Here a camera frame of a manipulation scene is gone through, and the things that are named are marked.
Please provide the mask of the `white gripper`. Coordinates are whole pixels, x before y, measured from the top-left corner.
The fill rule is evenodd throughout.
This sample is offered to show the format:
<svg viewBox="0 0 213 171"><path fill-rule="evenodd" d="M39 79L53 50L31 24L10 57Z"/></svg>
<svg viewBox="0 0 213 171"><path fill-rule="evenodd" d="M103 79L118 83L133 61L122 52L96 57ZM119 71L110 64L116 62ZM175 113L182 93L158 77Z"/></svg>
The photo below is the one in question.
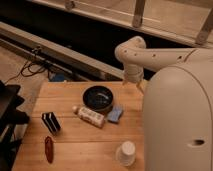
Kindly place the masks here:
<svg viewBox="0 0 213 171"><path fill-rule="evenodd" d="M142 82L144 77L144 70L142 67L134 64L124 65L124 79L122 84L127 84L127 82L137 83L136 87L141 92L144 93L144 84Z"/></svg>

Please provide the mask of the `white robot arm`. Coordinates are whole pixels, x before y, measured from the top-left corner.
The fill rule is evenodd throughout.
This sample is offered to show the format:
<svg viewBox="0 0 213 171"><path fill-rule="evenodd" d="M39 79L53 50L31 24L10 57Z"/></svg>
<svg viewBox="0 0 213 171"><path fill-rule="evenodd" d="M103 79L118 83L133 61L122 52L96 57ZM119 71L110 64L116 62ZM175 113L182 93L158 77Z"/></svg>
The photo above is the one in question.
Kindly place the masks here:
<svg viewBox="0 0 213 171"><path fill-rule="evenodd" d="M213 49L148 49L135 36L115 48L124 80L140 83L145 171L213 171Z"/></svg>

